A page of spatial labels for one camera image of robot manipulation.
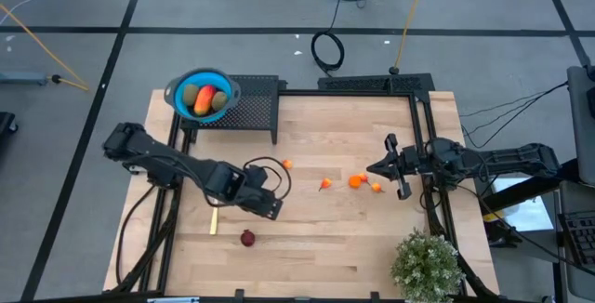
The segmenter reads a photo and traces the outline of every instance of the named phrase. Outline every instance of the small orange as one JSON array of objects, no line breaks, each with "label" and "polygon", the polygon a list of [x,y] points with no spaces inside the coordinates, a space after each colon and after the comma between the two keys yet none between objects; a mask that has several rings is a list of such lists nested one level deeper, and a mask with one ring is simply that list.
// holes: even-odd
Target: small orange
[{"label": "small orange", "polygon": [[362,185],[362,178],[360,176],[351,176],[350,177],[350,187],[357,189],[360,188]]},{"label": "small orange", "polygon": [[323,182],[321,182],[320,188],[318,189],[318,191],[320,191],[321,189],[330,187],[332,183],[333,183],[333,181],[331,181],[330,178],[323,178]]},{"label": "small orange", "polygon": [[360,177],[360,179],[362,180],[362,182],[368,183],[368,176],[364,173],[360,173],[358,175],[358,177]]},{"label": "small orange", "polygon": [[379,183],[372,183],[372,191],[374,192],[382,192],[382,188],[380,187]]},{"label": "small orange", "polygon": [[293,166],[294,163],[292,163],[291,160],[283,160],[283,167],[285,167],[285,169],[291,169]]}]

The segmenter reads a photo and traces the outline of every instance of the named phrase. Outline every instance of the blue bowl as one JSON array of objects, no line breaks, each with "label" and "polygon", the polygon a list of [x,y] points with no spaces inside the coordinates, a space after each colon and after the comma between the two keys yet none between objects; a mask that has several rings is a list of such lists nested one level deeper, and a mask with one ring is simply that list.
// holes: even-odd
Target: blue bowl
[{"label": "blue bowl", "polygon": [[[228,97],[228,101],[220,111],[206,116],[198,116],[194,112],[189,111],[188,107],[182,101],[184,88],[187,85],[195,85],[199,88],[212,85],[216,89],[224,92]],[[165,88],[164,93],[165,102],[172,106],[174,111],[186,119],[201,123],[217,121],[219,118],[225,115],[225,112],[228,109],[237,105],[240,97],[240,86],[235,81],[230,79],[230,77],[224,72],[209,68],[196,69],[172,80]]]}]

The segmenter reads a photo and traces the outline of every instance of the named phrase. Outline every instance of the potted plant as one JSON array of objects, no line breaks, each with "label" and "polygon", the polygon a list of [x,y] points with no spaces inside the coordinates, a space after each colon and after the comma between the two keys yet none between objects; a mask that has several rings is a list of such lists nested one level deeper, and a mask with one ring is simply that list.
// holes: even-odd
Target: potted plant
[{"label": "potted plant", "polygon": [[455,248],[443,236],[428,236],[414,230],[397,247],[390,268],[395,285],[412,302],[451,302],[465,275],[456,264]]}]

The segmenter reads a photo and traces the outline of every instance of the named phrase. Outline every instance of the wooden table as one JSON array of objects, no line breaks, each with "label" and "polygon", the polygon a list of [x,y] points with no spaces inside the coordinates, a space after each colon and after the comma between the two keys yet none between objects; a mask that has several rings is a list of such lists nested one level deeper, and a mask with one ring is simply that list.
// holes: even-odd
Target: wooden table
[{"label": "wooden table", "polygon": [[[462,143],[453,93],[431,92],[430,97],[438,136]],[[418,109],[426,132],[422,106]],[[172,114],[163,101],[163,91],[153,91],[145,121],[147,132],[167,142]],[[186,180],[166,293],[233,296],[236,288],[243,288],[246,296],[365,298],[378,291],[382,298],[403,297],[393,286],[389,271],[396,257],[395,245],[413,228],[427,228],[418,202],[420,177],[407,177],[413,195],[406,201],[397,199],[396,183],[381,177],[370,176],[370,180],[380,183],[387,191],[384,193],[373,193],[367,186],[353,190],[347,183],[350,175],[364,172],[384,157],[383,140],[390,132],[397,135],[400,147],[415,143],[407,99],[281,96],[276,146],[271,145],[269,132],[199,131],[190,155],[240,167],[262,155],[290,159],[294,163],[290,170],[293,189],[276,221],[237,207],[223,208],[218,235],[211,236],[212,209],[202,192]],[[318,192],[323,178],[331,178],[333,186]],[[465,183],[473,188],[472,181]],[[131,178],[122,218],[148,188],[146,177]],[[146,247],[155,195],[136,210],[126,228],[123,276]],[[450,192],[450,201],[460,252],[497,293],[477,200],[461,189]],[[250,248],[240,244],[245,229],[257,235]],[[115,286],[115,247],[106,289]],[[157,256],[153,261],[150,288],[155,287],[160,260]]]}]

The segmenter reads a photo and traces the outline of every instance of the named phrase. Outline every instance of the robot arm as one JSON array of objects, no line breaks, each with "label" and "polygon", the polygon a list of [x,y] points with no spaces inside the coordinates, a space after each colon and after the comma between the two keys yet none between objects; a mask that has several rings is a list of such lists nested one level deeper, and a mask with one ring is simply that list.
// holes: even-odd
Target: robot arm
[{"label": "robot arm", "polygon": [[470,150],[446,138],[430,140],[424,151],[409,146],[398,153],[396,146],[396,136],[389,134],[385,139],[387,155],[368,166],[367,171],[391,181],[398,179],[401,200],[411,195],[409,185],[403,178],[405,175],[432,174],[437,187],[451,191],[465,178],[515,172],[548,178],[555,176],[560,169],[553,149],[535,143],[518,149],[497,151]]},{"label": "robot arm", "polygon": [[[237,205],[244,211],[275,220],[282,199],[262,188],[267,173],[263,167],[250,165],[240,169],[226,162],[199,160],[172,149],[149,136],[139,124],[119,124],[103,144],[105,156],[122,162],[127,170],[141,166],[151,183],[172,188],[178,176],[191,178],[212,206]],[[211,204],[208,197],[219,201]]]}]

